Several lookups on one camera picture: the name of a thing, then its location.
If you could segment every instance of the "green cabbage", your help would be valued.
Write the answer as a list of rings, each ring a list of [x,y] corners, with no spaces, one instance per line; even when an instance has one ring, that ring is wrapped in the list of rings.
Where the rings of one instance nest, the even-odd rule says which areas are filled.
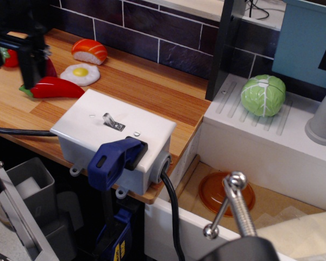
[[[241,102],[251,113],[267,117],[278,113],[285,101],[285,84],[267,74],[250,78],[241,92]]]

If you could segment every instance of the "orange bowl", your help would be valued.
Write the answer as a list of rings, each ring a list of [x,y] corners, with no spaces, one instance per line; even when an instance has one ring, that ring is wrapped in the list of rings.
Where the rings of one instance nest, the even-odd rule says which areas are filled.
[[[223,179],[230,172],[214,172],[202,179],[199,184],[199,196],[203,204],[212,212],[217,213],[223,203],[226,193],[224,191]],[[241,191],[248,209],[251,210],[255,205],[255,193],[251,186],[247,186]],[[227,208],[224,216],[232,217],[230,207]]]

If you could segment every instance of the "red pepper toy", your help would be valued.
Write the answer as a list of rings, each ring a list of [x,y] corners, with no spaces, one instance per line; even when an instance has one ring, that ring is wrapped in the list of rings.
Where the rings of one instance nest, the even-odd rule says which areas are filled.
[[[79,98],[84,90],[68,80],[46,76],[43,77],[34,87],[26,89],[24,85],[20,90],[33,98],[68,97]]]

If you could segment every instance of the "black cable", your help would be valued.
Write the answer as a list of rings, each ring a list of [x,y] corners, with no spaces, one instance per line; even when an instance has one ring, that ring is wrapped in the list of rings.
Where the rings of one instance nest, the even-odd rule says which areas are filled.
[[[173,216],[173,240],[176,253],[179,257],[179,261],[185,261],[185,256],[180,245],[180,233],[179,233],[179,205],[178,198],[174,190],[174,186],[170,181],[167,173],[162,170],[160,175],[162,181],[164,182],[165,187],[168,190],[170,201],[172,204],[172,216]]]
[[[281,11],[280,9],[274,9],[274,8],[266,8],[266,9],[264,9],[264,8],[260,8],[260,7],[258,7],[257,6],[257,2],[258,2],[258,0],[256,1],[256,3],[254,3],[254,1],[253,0],[249,0],[249,2],[250,2],[250,11],[249,11],[249,17],[251,17],[251,15],[252,15],[252,8],[253,7],[256,7],[258,10],[260,10],[260,11],[262,11],[262,12],[265,12],[266,13],[266,16],[264,16],[264,17],[261,17],[261,18],[256,18],[257,20],[263,20],[263,19],[266,19],[266,18],[268,18],[269,17],[269,12],[268,11],[266,11],[266,10],[276,10],[276,11]]]
[[[250,11],[249,11],[249,17],[251,17],[251,13],[252,13],[252,7],[254,6],[254,1],[250,0]]]
[[[10,135],[25,135],[25,136],[47,136],[54,137],[55,134],[51,133],[49,130],[33,130],[33,129],[9,129],[9,128],[0,128],[1,134],[10,134]]]

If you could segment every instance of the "red chili pepper toy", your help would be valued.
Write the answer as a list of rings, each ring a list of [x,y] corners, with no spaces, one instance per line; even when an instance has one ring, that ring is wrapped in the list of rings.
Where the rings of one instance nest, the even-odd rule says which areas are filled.
[[[20,90],[33,98],[79,98],[85,92],[80,86],[68,80],[50,76],[43,77],[30,90],[26,89],[24,85],[20,87]]]
[[[16,51],[0,47],[0,53],[5,67],[18,66],[18,55]]]

